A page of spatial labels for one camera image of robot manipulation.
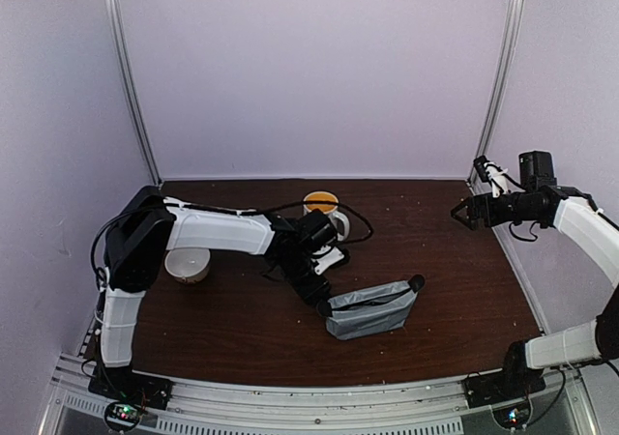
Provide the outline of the white ceramic bowl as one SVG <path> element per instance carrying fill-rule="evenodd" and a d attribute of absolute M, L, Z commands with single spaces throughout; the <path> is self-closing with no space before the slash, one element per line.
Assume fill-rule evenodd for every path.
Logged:
<path fill-rule="evenodd" d="M 209 274 L 211 251 L 208 248 L 177 248 L 164 259 L 166 271 L 178 282 L 196 284 Z"/>

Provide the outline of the front aluminium rail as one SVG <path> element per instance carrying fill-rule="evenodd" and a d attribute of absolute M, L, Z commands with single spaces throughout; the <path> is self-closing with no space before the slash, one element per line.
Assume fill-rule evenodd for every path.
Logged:
<path fill-rule="evenodd" d="M 543 391 L 470 409 L 463 377 L 354 387 L 260 387 L 172 379 L 165 410 L 146 408 L 133 430 L 103 421 L 111 402 L 90 393 L 94 366 L 62 355 L 44 394 L 38 434 L 598 434 L 581 375 L 545 373 Z M 529 424 L 499 427 L 492 408 L 528 401 Z"/>

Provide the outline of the grey zipper pouch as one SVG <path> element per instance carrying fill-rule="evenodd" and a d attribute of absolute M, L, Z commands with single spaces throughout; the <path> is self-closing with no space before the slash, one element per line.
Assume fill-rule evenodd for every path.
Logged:
<path fill-rule="evenodd" d="M 327 332 L 346 341 L 402 328 L 426 284 L 423 275 L 352 291 L 320 301 Z"/>

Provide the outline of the aluminium frame post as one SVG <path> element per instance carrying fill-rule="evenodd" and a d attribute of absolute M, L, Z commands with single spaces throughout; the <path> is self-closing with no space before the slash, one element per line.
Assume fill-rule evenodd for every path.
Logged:
<path fill-rule="evenodd" d="M 490 90 L 481 135 L 474 154 L 475 158 L 487 152 L 498 122 L 509 73 L 516 52 L 524 5 L 525 0 L 508 0 L 495 76 Z"/>
<path fill-rule="evenodd" d="M 148 170 L 150 180 L 154 185 L 160 186 L 162 184 L 162 177 L 156 164 L 153 147 L 146 130 L 136 84 L 133 78 L 133 70 L 125 36 L 120 0 L 104 0 L 104 2 L 120 69 L 122 87 L 130 113 L 133 130 L 136 135 L 138 148 Z"/>

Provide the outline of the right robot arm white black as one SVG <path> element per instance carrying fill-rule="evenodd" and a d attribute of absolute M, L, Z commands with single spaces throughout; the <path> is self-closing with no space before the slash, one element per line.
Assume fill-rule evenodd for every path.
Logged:
<path fill-rule="evenodd" d="M 560 186 L 552 154 L 518 156 L 519 180 L 485 156 L 473 161 L 490 191 L 463 199 L 451 217 L 470 230 L 524 222 L 554 229 L 569 239 L 605 275 L 613 288 L 603 311 L 589 322 L 510 345 L 496 389 L 513 398 L 546 368 L 603 363 L 618 358 L 618 224 L 607 217 L 589 193 Z"/>

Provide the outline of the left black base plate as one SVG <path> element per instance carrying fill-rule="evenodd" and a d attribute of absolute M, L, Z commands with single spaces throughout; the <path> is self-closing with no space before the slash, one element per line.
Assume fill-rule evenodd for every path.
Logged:
<path fill-rule="evenodd" d="M 165 410 L 172 387 L 171 380 L 136 373 L 131 366 L 97 365 L 88 391 L 133 406 Z"/>

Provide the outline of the floral ceramic mug yellow inside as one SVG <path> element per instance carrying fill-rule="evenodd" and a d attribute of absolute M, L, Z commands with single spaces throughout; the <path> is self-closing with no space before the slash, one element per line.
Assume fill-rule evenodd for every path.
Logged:
<path fill-rule="evenodd" d="M 338 240 L 344 242 L 350 234 L 350 221 L 339 209 L 339 199 L 329 191 L 317 190 L 308 193 L 303 199 L 304 215 L 318 210 L 330 220 L 338 232 Z"/>

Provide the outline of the circuit board with leds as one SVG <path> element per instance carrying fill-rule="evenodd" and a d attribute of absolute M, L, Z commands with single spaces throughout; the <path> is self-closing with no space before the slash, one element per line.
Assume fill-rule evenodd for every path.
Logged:
<path fill-rule="evenodd" d="M 131 404 L 113 401 L 103 411 L 103 421 L 115 431 L 127 431 L 136 428 L 142 420 L 142 412 Z"/>
<path fill-rule="evenodd" d="M 524 429 L 531 421 L 532 406 L 528 401 L 492 408 L 494 422 L 502 429 L 516 431 Z"/>

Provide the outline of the left circuit board with leds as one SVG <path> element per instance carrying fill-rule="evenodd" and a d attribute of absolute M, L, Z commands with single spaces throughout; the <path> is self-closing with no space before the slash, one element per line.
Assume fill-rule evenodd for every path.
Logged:
<path fill-rule="evenodd" d="M 142 420 L 142 412 L 131 404 L 113 401 L 103 411 L 103 421 L 115 431 L 127 431 L 136 428 Z"/>

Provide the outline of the left aluminium frame post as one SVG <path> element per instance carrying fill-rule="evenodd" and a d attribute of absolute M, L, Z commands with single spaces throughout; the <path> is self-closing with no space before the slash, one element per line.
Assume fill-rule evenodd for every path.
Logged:
<path fill-rule="evenodd" d="M 130 113 L 133 130 L 136 135 L 138 148 L 148 170 L 150 180 L 154 185 L 160 186 L 162 184 L 162 177 L 156 164 L 153 147 L 146 130 L 136 84 L 133 78 L 133 70 L 125 36 L 120 0 L 104 0 L 104 2 L 120 69 L 122 87 Z"/>

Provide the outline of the right aluminium frame post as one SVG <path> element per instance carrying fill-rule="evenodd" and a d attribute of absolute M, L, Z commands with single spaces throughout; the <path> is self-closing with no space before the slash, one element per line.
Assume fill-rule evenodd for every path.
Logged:
<path fill-rule="evenodd" d="M 508 0 L 495 76 L 490 90 L 481 135 L 474 154 L 475 158 L 487 152 L 498 122 L 509 73 L 516 52 L 524 5 L 525 0 Z"/>

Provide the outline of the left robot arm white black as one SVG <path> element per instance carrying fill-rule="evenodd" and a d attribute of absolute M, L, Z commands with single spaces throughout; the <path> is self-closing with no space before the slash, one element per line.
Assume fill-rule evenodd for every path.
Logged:
<path fill-rule="evenodd" d="M 344 262 L 339 235 L 318 210 L 284 217 L 281 209 L 237 210 L 201 206 L 142 188 L 95 240 L 103 261 L 91 264 L 103 296 L 99 369 L 103 386 L 119 400 L 133 398 L 139 381 L 132 372 L 133 334 L 146 291 L 159 276 L 163 258 L 180 249 L 243 252 L 265 258 L 305 304 L 329 299 L 325 272 Z"/>

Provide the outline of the right circuit board with leds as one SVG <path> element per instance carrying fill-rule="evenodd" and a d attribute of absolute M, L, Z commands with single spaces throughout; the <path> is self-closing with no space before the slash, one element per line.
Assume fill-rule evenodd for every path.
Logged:
<path fill-rule="evenodd" d="M 528 401 L 492 408 L 494 422 L 502 429 L 516 431 L 524 429 L 531 421 L 532 406 Z"/>

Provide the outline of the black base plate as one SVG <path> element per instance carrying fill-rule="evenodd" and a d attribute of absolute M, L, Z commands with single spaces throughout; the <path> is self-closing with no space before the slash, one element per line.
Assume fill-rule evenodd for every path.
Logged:
<path fill-rule="evenodd" d="M 171 380 L 136 373 L 131 366 L 97 365 L 88 391 L 133 406 L 165 410 L 172 387 Z"/>
<path fill-rule="evenodd" d="M 517 374 L 503 369 L 469 375 L 462 385 L 470 409 L 524 398 L 546 387 L 541 370 Z"/>

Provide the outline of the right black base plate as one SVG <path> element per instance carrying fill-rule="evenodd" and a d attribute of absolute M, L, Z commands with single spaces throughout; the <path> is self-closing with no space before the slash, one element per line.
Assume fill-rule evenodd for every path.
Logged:
<path fill-rule="evenodd" d="M 524 398 L 546 387 L 541 370 L 517 374 L 503 369 L 469 375 L 462 385 L 470 409 Z"/>

